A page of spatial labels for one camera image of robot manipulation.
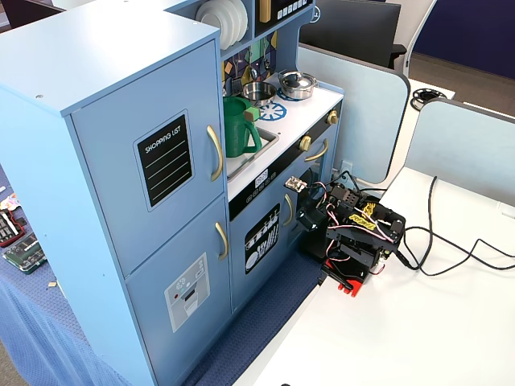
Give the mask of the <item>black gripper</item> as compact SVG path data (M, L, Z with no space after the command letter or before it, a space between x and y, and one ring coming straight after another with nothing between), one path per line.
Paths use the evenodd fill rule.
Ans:
M326 257L328 214L322 193L301 192L297 197L296 220L303 231L299 237L299 251L307 256Z

